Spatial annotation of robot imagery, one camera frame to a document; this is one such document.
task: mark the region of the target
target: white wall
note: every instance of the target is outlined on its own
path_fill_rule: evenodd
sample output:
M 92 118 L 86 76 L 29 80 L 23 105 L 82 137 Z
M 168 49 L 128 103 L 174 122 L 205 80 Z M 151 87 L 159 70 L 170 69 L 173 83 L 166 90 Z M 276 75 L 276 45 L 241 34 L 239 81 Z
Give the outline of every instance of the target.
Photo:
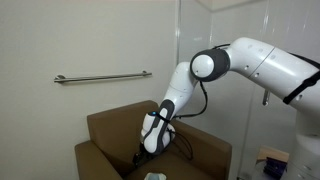
M 78 179 L 86 116 L 153 99 L 175 66 L 175 1 L 0 0 L 0 179 Z M 55 84 L 146 70 L 152 77 Z
M 190 52 L 202 50 L 199 47 L 230 43 L 246 36 L 320 62 L 320 25 L 317 19 L 320 17 L 320 1 L 214 0 L 212 6 L 200 0 L 182 3 L 189 4 L 182 10 L 186 11 L 182 14 L 182 19 L 188 22 L 185 24 L 198 29 L 182 26 L 181 34 L 188 34 L 184 38 L 195 45 L 185 45 L 183 43 L 187 41 L 181 41 L 179 61 L 190 61 L 193 56 Z M 209 43 L 205 40 L 208 37 L 211 39 Z M 210 99 L 207 112 L 182 121 L 233 145 L 229 179 L 235 179 L 238 173 L 240 177 L 250 179 L 261 145 L 291 151 L 295 125 L 293 108 L 273 95 L 269 106 L 264 107 L 264 89 L 233 72 L 207 83 L 206 87 Z M 200 110 L 203 103 L 203 95 L 196 89 L 183 112 Z

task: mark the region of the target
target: chair seat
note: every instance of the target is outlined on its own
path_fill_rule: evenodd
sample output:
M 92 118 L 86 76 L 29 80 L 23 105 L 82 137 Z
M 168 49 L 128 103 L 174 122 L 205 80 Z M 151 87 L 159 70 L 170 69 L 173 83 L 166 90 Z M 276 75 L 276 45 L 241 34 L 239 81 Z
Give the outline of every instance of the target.
M 137 180 L 144 179 L 148 173 L 163 173 L 167 176 L 168 180 L 212 180 L 213 178 L 206 174 L 204 171 L 196 168 L 187 159 L 175 155 L 174 153 L 167 151 L 153 160 L 147 162 L 143 166 L 139 167 L 131 174 L 129 174 L 125 180 Z

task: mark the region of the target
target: robotic arm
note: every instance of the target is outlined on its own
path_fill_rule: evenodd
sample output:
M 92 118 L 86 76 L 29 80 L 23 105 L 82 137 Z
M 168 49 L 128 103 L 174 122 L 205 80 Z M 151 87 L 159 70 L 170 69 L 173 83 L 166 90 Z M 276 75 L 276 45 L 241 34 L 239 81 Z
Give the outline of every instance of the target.
M 145 149 L 151 154 L 160 154 L 173 138 L 168 131 L 174 131 L 169 121 L 188 102 L 197 82 L 214 81 L 228 71 L 245 76 L 283 99 L 307 119 L 304 120 L 307 124 L 315 123 L 319 128 L 313 128 L 312 134 L 320 136 L 320 122 L 317 121 L 320 118 L 319 64 L 310 64 L 257 40 L 240 38 L 226 50 L 201 51 L 190 63 L 183 62 L 177 66 L 158 114 L 145 116 L 141 131 L 141 143 Z M 300 147 L 299 142 L 296 144 L 299 156 L 303 151 L 302 154 L 307 154 L 306 159 L 316 157 L 318 174 L 311 175 L 320 179 L 320 140 L 316 142 L 316 145 L 307 147 Z M 301 164 L 301 160 L 298 161 L 295 166 Z

